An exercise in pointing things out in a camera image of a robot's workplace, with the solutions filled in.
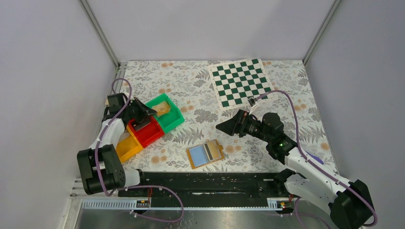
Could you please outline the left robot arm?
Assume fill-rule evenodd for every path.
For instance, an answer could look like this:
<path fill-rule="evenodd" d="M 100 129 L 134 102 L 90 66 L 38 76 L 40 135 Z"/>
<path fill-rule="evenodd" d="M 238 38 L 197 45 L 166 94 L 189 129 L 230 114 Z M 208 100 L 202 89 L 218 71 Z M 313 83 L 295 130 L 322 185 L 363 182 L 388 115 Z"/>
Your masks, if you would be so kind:
<path fill-rule="evenodd" d="M 119 139 L 130 121 L 145 126 L 157 114 L 138 98 L 129 99 L 124 93 L 109 95 L 107 101 L 96 140 L 77 153 L 83 188 L 88 195 L 124 187 L 126 175 L 116 151 Z"/>

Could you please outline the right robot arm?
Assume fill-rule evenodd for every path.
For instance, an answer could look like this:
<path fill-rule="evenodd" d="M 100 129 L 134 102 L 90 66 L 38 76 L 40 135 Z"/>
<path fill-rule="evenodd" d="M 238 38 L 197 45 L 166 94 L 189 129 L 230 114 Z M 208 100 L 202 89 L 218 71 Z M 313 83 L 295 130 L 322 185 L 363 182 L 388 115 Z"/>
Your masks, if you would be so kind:
<path fill-rule="evenodd" d="M 375 210 L 368 187 L 360 180 L 354 182 L 326 169 L 311 154 L 284 133 L 284 124 L 276 113 L 266 113 L 257 120 L 248 111 L 239 110 L 234 117 L 216 125 L 227 135 L 250 135 L 267 143 L 269 155 L 287 166 L 276 177 L 275 193 L 289 193 L 304 198 L 329 214 L 340 229 L 365 226 Z"/>

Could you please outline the orange card holder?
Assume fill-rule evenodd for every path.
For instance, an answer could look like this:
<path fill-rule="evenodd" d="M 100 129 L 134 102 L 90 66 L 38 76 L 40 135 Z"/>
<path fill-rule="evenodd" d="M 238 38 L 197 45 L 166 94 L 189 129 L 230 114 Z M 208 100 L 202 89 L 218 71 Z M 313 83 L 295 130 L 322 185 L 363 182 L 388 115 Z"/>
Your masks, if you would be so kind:
<path fill-rule="evenodd" d="M 206 152 L 205 152 L 204 147 L 203 147 L 203 145 L 205 143 L 208 143 L 208 142 L 211 142 L 211 141 L 216 141 L 216 143 L 218 145 L 218 148 L 219 148 L 219 151 L 220 151 L 221 156 L 222 156 L 221 158 L 219 158 L 217 160 L 213 160 L 213 161 L 210 161 L 208 159 L 208 156 L 206 155 Z M 199 144 L 197 146 L 193 146 L 191 148 L 186 149 L 186 154 L 187 154 L 187 157 L 188 157 L 188 160 L 190 162 L 190 165 L 191 165 L 192 169 L 196 169 L 196 168 L 211 164 L 213 162 L 225 159 L 224 148 L 218 142 L 218 140 L 215 139 L 215 140 L 210 140 L 208 142 L 205 142 L 203 144 Z"/>

